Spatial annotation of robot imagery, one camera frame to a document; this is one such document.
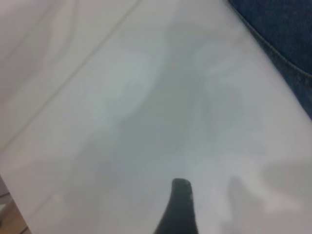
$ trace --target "black object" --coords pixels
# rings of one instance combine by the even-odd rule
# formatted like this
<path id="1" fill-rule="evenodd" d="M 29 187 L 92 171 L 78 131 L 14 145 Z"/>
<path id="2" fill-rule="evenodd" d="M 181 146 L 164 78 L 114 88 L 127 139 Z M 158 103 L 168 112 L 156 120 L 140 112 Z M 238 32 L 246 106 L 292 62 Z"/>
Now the black object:
<path id="1" fill-rule="evenodd" d="M 0 195 L 0 198 L 3 198 L 3 197 L 5 197 L 5 196 L 9 196 L 9 195 L 10 195 L 10 193 L 1 194 L 1 195 Z"/>
<path id="2" fill-rule="evenodd" d="M 24 228 L 19 234 L 24 234 L 28 230 L 28 227 Z"/>
<path id="3" fill-rule="evenodd" d="M 155 234 L 198 234 L 191 183 L 174 179 L 166 211 Z"/>

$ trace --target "white surface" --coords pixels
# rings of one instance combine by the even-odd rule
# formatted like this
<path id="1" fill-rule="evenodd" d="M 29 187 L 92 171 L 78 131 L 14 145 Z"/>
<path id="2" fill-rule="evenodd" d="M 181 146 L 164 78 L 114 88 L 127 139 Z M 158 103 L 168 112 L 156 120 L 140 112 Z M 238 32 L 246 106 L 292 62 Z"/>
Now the white surface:
<path id="1" fill-rule="evenodd" d="M 0 149 L 32 122 L 137 4 L 137 0 L 45 1 L 52 6 L 45 17 L 0 65 Z M 24 8 L 40 10 L 41 5 L 25 3 Z M 17 16 L 8 23 L 19 21 Z M 0 44 L 0 49 L 9 45 Z"/>
<path id="2" fill-rule="evenodd" d="M 44 17 L 52 1 L 2 0 L 0 4 L 0 64 L 2 65 Z"/>
<path id="3" fill-rule="evenodd" d="M 200 233 L 307 233 L 311 121 L 231 10 L 144 0 L 124 19 L 3 151 L 32 233 L 152 233 L 175 177 L 192 183 Z"/>

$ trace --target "blue jeans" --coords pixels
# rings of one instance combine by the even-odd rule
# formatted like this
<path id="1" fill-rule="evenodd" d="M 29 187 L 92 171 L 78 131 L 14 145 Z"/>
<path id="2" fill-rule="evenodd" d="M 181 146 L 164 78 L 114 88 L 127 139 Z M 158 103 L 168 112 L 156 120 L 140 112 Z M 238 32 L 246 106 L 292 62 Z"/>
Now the blue jeans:
<path id="1" fill-rule="evenodd" d="M 312 119 L 312 0 L 229 0 Z"/>

